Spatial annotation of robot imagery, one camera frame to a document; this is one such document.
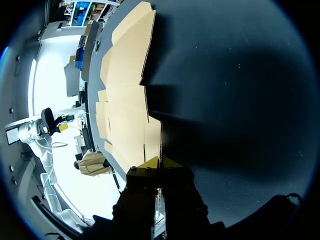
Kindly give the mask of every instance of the white cable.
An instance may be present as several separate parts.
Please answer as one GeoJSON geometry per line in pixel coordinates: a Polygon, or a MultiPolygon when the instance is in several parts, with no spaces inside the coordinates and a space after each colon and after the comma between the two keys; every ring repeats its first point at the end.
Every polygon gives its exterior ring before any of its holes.
{"type": "Polygon", "coordinates": [[[36,142],[36,144],[38,144],[41,148],[44,148],[44,149],[58,149],[58,148],[63,148],[63,147],[65,147],[65,146],[68,145],[68,143],[57,141],[57,142],[53,142],[53,143],[51,144],[51,146],[43,146],[42,144],[39,143],[38,138],[40,138],[40,139],[45,139],[45,138],[41,138],[40,136],[36,136],[36,137],[35,137],[35,142],[36,142]]]}

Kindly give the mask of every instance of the blue bin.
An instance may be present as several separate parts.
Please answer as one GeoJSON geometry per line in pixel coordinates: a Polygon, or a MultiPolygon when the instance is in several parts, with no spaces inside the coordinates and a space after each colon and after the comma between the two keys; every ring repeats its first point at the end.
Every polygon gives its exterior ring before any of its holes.
{"type": "Polygon", "coordinates": [[[87,8],[89,7],[90,2],[87,1],[78,1],[75,5],[76,8],[87,8]]]}

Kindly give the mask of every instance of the box on shelf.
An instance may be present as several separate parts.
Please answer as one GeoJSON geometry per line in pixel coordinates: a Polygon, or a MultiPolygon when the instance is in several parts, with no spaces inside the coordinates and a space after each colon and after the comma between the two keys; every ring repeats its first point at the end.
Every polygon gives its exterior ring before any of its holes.
{"type": "Polygon", "coordinates": [[[90,20],[97,20],[99,18],[100,14],[101,14],[101,11],[98,11],[98,10],[92,11],[90,18],[89,18],[89,21],[90,20]]]}
{"type": "Polygon", "coordinates": [[[102,9],[104,9],[104,7],[105,7],[105,4],[104,4],[104,3],[96,3],[96,4],[93,6],[92,11],[95,11],[95,10],[101,11],[102,9]]]}

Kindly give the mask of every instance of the cardboard sheet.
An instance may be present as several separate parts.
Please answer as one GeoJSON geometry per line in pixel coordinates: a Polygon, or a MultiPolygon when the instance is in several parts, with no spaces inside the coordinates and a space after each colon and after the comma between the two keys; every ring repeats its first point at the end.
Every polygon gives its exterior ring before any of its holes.
{"type": "Polygon", "coordinates": [[[112,33],[113,46],[101,62],[106,90],[96,103],[97,126],[104,148],[127,172],[132,166],[161,159],[162,124],[148,114],[142,79],[156,11],[141,2],[112,33]]]}
{"type": "Polygon", "coordinates": [[[149,123],[144,124],[144,146],[146,162],[154,157],[161,157],[161,132],[162,123],[152,116],[149,116],[149,123]]]}
{"type": "Polygon", "coordinates": [[[131,164],[121,156],[121,154],[117,151],[117,149],[114,148],[114,146],[105,141],[104,149],[114,157],[116,162],[120,165],[125,173],[129,171],[129,169],[132,167],[131,164]]]}
{"type": "Polygon", "coordinates": [[[107,76],[101,75],[107,88],[134,86],[141,82],[155,14],[155,10],[146,14],[112,46],[107,76]]]}
{"type": "Polygon", "coordinates": [[[129,30],[134,24],[137,23],[143,16],[151,12],[151,4],[149,2],[142,1],[138,4],[125,18],[119,23],[116,29],[112,33],[112,44],[121,38],[121,36],[129,30]]]}
{"type": "Polygon", "coordinates": [[[108,87],[106,94],[110,104],[142,113],[148,121],[146,88],[144,86],[108,87]]]}
{"type": "Polygon", "coordinates": [[[102,139],[107,139],[107,127],[106,127],[106,111],[104,102],[95,103],[95,118],[96,125],[98,127],[99,136],[102,139]]]}
{"type": "Polygon", "coordinates": [[[100,78],[104,86],[107,86],[107,80],[108,80],[107,76],[108,76],[108,70],[109,70],[111,51],[112,51],[112,48],[110,48],[109,51],[106,52],[101,62],[100,78]]]}
{"type": "Polygon", "coordinates": [[[110,105],[111,143],[132,166],[145,162],[144,115],[136,111],[110,105]]]}
{"type": "Polygon", "coordinates": [[[108,102],[107,91],[106,90],[98,91],[98,98],[99,98],[99,102],[108,102]]]}

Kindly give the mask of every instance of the desk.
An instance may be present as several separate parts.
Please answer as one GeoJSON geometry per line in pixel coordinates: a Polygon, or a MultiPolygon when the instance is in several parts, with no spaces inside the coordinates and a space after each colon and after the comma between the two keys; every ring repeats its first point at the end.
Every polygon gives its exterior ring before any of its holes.
{"type": "MultiPolygon", "coordinates": [[[[89,73],[92,135],[122,177],[103,149],[95,103],[112,31],[139,2],[124,1],[111,17],[89,73]]],[[[230,226],[275,194],[303,195],[317,156],[317,87],[289,19],[267,0],[150,2],[149,113],[163,122],[163,154],[191,166],[210,222],[230,226]]]]}

